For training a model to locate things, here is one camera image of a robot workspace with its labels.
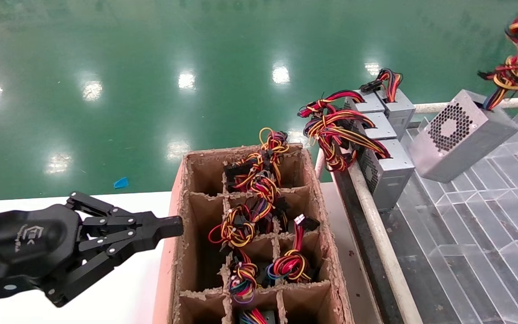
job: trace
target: ventilation grille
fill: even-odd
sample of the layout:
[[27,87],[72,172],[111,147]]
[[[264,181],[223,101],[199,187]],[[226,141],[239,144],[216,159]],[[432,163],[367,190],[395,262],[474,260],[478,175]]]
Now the ventilation grille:
[[[454,121],[454,123],[446,123],[448,120]],[[469,125],[472,123],[471,117],[458,103],[448,104],[433,119],[428,134],[439,152],[441,150],[450,151],[469,135]]]
[[369,191],[371,193],[374,193],[379,179],[378,179],[378,175],[377,175],[377,168],[375,167],[375,164],[373,163],[371,154],[375,154],[375,153],[368,149],[365,150],[365,153],[363,154],[363,156],[361,158],[360,166],[361,166],[361,172],[365,176],[367,186],[369,187]]

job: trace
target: green epoxy floor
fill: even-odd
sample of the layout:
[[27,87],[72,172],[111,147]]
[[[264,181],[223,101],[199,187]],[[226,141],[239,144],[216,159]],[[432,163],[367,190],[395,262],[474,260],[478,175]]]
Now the green epoxy floor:
[[[187,150],[302,138],[380,66],[413,103],[489,92],[506,0],[0,1],[0,199],[171,189]],[[127,176],[129,187],[113,182]]]

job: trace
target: gray metal box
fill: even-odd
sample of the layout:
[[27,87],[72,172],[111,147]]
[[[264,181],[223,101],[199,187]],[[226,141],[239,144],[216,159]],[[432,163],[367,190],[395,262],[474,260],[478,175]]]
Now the gray metal box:
[[374,124],[374,128],[364,128],[362,123],[355,121],[355,127],[357,131],[363,135],[366,135],[372,140],[392,140],[397,138],[395,130],[391,127],[387,117],[382,112],[371,112],[366,113],[367,116]]
[[385,107],[383,107],[381,101],[377,96],[373,93],[364,94],[359,90],[355,90],[358,94],[363,97],[365,100],[364,103],[356,104],[352,98],[345,98],[345,104],[343,105],[344,109],[353,109],[354,111],[358,111],[360,113],[378,113],[385,111]]
[[397,92],[395,92],[394,103],[385,102],[384,99],[386,99],[387,96],[383,90],[377,90],[375,94],[384,105],[385,115],[397,133],[397,139],[401,141],[401,138],[405,134],[405,130],[415,113],[415,105],[411,103],[409,98],[407,98],[400,89],[397,89]]
[[397,204],[415,167],[396,139],[380,141],[391,158],[378,159],[372,150],[364,150],[359,166],[366,179],[369,191],[380,212],[390,211]]
[[423,178],[450,182],[518,131],[504,111],[475,104],[484,101],[461,90],[415,137],[409,154]]

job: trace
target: white table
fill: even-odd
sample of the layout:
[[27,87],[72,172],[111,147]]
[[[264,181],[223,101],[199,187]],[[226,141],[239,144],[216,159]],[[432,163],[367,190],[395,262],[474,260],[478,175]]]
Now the white table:
[[[339,249],[349,298],[356,323],[380,323],[371,286],[361,266],[360,253],[352,236],[339,193],[333,183],[322,183],[331,219],[331,230]],[[130,212],[152,211],[167,216],[171,192],[97,195],[98,199]],[[66,197],[0,201],[0,212],[32,211]],[[41,291],[19,293],[0,299],[0,324],[150,324],[154,309],[158,271],[164,240],[152,251],[138,253],[84,291],[63,308],[56,308]]]

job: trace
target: cardboard box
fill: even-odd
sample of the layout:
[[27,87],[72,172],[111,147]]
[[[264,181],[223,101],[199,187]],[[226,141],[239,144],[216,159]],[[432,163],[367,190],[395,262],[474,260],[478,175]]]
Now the cardboard box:
[[[302,253],[312,267],[320,267],[312,283],[278,280],[274,287],[255,291],[247,305],[228,293],[228,265],[220,246],[207,234],[227,210],[253,198],[252,193],[228,193],[223,174],[231,163],[257,151],[258,146],[191,152],[175,179],[170,215],[183,217],[184,234],[165,241],[158,282],[154,324],[236,324],[244,308],[274,310],[281,324],[354,324],[337,247],[329,228],[323,195],[311,156],[301,145],[290,145],[281,161],[281,195],[290,205],[288,217],[302,213],[321,222],[306,233]],[[261,234],[244,247],[255,263],[273,262],[292,246],[294,235],[274,223],[275,231]]]

